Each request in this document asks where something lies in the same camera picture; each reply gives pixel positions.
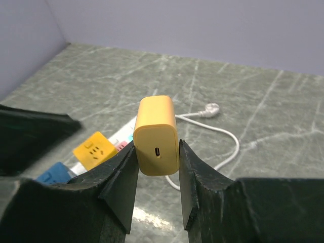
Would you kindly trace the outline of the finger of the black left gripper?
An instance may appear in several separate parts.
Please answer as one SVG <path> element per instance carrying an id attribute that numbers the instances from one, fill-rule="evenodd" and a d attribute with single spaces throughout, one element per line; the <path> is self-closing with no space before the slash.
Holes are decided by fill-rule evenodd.
<path id="1" fill-rule="evenodd" d="M 82 129 L 67 114 L 1 105 L 1 176 L 17 176 Z"/>

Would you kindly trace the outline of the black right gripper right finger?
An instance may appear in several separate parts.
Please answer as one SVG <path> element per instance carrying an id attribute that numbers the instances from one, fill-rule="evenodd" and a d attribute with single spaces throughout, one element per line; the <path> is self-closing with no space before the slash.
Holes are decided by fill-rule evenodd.
<path id="1" fill-rule="evenodd" d="M 231 180 L 179 143 L 190 242 L 323 242 L 323 179 Z"/>

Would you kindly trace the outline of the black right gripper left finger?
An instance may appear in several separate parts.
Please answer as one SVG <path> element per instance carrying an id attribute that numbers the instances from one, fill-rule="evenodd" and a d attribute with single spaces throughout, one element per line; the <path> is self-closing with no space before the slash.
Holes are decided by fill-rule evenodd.
<path id="1" fill-rule="evenodd" d="M 138 180 L 133 143 L 65 184 L 1 177 L 1 242 L 124 242 Z"/>

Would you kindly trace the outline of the blue cube socket adapter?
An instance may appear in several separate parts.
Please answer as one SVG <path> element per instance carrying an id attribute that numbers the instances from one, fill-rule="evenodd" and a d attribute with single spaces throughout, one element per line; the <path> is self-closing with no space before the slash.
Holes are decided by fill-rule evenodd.
<path id="1" fill-rule="evenodd" d="M 36 178 L 44 185 L 64 184 L 75 177 L 76 174 L 62 162 L 57 162 Z"/>

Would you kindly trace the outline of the yellow cube socket adapter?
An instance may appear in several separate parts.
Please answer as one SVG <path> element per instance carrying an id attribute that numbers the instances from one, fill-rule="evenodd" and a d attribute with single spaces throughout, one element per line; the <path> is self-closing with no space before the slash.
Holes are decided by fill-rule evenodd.
<path id="1" fill-rule="evenodd" d="M 99 131 L 73 150 L 74 156 L 89 171 L 118 153 L 116 147 Z"/>

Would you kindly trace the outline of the white power strip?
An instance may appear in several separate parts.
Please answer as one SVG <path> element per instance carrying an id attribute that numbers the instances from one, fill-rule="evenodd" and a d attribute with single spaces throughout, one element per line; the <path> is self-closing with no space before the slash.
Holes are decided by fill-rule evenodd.
<path id="1" fill-rule="evenodd" d="M 136 116 L 108 138 L 108 140 L 117 148 L 118 151 L 132 141 L 135 122 Z M 80 162 L 77 162 L 76 165 L 71 168 L 71 171 L 76 175 L 80 175 L 87 172 L 87 169 Z"/>

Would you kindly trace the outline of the small orange plug adapter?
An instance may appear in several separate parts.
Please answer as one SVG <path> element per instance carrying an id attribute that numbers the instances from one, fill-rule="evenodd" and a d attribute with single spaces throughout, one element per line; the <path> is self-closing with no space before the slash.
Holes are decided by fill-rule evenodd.
<path id="1" fill-rule="evenodd" d="M 144 175 L 168 176 L 179 170 L 179 139 L 169 96 L 149 96 L 140 101 L 133 141 Z"/>

